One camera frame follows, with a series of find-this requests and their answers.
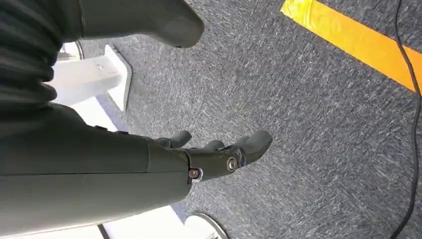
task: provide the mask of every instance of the white platform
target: white platform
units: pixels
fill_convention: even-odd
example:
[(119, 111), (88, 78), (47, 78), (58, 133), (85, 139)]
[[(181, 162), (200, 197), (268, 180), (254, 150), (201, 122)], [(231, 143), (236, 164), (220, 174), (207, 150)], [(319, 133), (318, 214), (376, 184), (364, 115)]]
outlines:
[(108, 92), (121, 111), (127, 107), (132, 68), (112, 46), (105, 46), (104, 56), (80, 61), (58, 61), (54, 79), (48, 84), (57, 91), (53, 101), (74, 105)]

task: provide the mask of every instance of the black cable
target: black cable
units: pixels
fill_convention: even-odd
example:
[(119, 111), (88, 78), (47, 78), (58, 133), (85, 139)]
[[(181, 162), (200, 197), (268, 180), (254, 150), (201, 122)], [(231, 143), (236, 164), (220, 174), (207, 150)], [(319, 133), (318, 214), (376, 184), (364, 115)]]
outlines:
[(97, 227), (98, 227), (98, 230), (100, 230), (101, 236), (103, 236), (104, 239), (110, 239), (110, 236), (108, 235), (103, 224), (98, 224)]
[(409, 207), (408, 210), (406, 212), (406, 215), (403, 217), (403, 220), (400, 222), (399, 226), (396, 228), (396, 230), (391, 234), (391, 239), (395, 239), (400, 232), (403, 230), (403, 228), (406, 226), (406, 224), (408, 223), (410, 217), (412, 216), (413, 213), (413, 209), (415, 207), (415, 197), (416, 197), (416, 190), (418, 187), (418, 177), (419, 177), (419, 150), (418, 150), (418, 144), (416, 142), (416, 129), (418, 126), (418, 120), (419, 120), (419, 114), (421, 113), (421, 91), (419, 89), (419, 84), (416, 80), (416, 76), (415, 76), (415, 72), (413, 70), (413, 66), (403, 48), (402, 45), (402, 41), (400, 39), (399, 36), (399, 31), (398, 31), (398, 27), (397, 27), (397, 18), (399, 15), (399, 11), (400, 11), (400, 6), (402, 5), (402, 0), (398, 0), (397, 3), (397, 9), (396, 9), (396, 15), (394, 17), (394, 32), (396, 35), (396, 42), (397, 42), (397, 46), (400, 49), (400, 52), (403, 55), (403, 58), (406, 61), (406, 64), (409, 68), (409, 72), (410, 75), (412, 77), (412, 82), (413, 82), (413, 86), (415, 88), (415, 92), (417, 94), (417, 105), (416, 105), (416, 111), (415, 111), (415, 117), (413, 119), (413, 124), (412, 124), (412, 148), (413, 148), (413, 158), (414, 158), (414, 162), (413, 162), (413, 180), (412, 180), (412, 187), (411, 187), (411, 195), (410, 195), (410, 202), (409, 202)]

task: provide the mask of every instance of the white metal base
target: white metal base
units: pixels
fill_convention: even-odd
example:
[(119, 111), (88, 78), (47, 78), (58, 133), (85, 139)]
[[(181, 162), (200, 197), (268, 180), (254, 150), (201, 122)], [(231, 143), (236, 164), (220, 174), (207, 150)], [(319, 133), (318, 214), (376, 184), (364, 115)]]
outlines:
[(109, 45), (105, 46), (104, 56), (106, 56), (112, 62), (112, 64), (116, 67), (119, 74), (121, 75), (119, 85), (110, 89), (108, 94), (111, 96), (119, 109), (121, 111), (125, 111), (127, 107), (127, 97), (129, 95), (130, 82), (132, 80), (132, 68), (125, 61), (123, 56), (115, 48), (112, 49)]
[(132, 68), (113, 47), (106, 45), (104, 56), (57, 62), (53, 68), (54, 79), (48, 83), (57, 91), (53, 102), (70, 106), (108, 92), (125, 111)]
[(189, 239), (228, 239), (224, 230), (208, 215), (193, 213), (185, 221)]

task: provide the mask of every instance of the yellow floor marking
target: yellow floor marking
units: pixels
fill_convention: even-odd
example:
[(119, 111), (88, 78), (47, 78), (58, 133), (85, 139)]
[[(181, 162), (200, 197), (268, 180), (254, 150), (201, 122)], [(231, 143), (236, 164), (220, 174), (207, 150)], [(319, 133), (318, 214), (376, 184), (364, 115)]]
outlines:
[[(286, 0), (281, 12), (331, 44), (414, 91), (394, 40), (316, 0)], [(422, 88), (422, 54), (405, 47)]]

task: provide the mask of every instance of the metal screw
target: metal screw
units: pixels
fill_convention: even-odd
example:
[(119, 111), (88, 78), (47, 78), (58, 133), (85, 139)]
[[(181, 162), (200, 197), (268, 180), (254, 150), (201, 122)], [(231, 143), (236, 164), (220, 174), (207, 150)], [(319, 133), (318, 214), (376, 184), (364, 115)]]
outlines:
[(227, 160), (227, 170), (229, 172), (234, 172), (236, 170), (236, 168), (237, 168), (236, 159), (233, 158), (233, 157), (228, 158), (228, 160)]
[(189, 172), (188, 172), (188, 176), (192, 179), (197, 179), (199, 177), (199, 170), (190, 169)]

